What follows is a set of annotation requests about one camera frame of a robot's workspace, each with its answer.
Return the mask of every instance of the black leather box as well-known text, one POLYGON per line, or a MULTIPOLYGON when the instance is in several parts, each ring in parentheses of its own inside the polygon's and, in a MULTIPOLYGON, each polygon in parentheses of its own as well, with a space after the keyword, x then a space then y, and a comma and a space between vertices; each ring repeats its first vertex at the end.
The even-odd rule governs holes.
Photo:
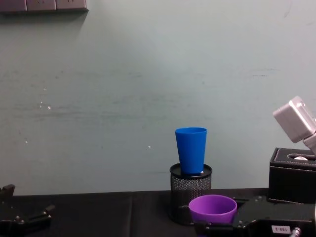
POLYGON ((268 198, 278 202, 315 203, 316 158, 310 150, 275 149, 270 160, 268 198))

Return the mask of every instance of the mesh cup holder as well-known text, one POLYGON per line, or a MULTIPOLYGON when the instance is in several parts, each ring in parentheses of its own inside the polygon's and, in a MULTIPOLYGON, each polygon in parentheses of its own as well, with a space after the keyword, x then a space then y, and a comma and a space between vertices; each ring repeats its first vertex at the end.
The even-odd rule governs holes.
POLYGON ((208 194, 211 189, 212 168, 204 165, 201 174, 185 175, 181 173, 180 164, 170 168, 171 203, 170 217, 182 225, 192 225, 189 203, 193 199, 208 194))

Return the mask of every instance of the wall socket panel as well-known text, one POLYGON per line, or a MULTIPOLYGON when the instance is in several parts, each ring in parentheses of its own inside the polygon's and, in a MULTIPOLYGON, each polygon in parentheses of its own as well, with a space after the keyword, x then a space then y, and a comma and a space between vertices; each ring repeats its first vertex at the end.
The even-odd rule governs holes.
POLYGON ((0 12, 24 12, 26 0, 0 0, 0 12))
POLYGON ((87 10, 86 0, 56 0, 58 10, 63 9, 78 9, 87 10))
POLYGON ((26 0, 27 11, 56 10, 55 0, 26 0))

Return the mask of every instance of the black tablecloth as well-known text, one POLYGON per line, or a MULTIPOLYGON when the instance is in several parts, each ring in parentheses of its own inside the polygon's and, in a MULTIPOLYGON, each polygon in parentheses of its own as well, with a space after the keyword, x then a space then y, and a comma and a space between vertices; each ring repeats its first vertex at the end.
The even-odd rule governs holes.
MULTIPOLYGON (((266 195, 267 189, 212 190, 231 197, 266 195)), ((25 214, 56 205, 50 229, 30 237, 195 237, 193 227, 172 222, 169 191, 17 196, 14 207, 25 214)))

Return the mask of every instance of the white label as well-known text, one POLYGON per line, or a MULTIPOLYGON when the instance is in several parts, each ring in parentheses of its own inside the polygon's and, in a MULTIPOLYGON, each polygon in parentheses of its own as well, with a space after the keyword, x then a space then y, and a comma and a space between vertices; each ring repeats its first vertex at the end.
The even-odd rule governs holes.
POLYGON ((290 234, 291 228, 289 226, 272 226, 272 232, 275 234, 290 234))

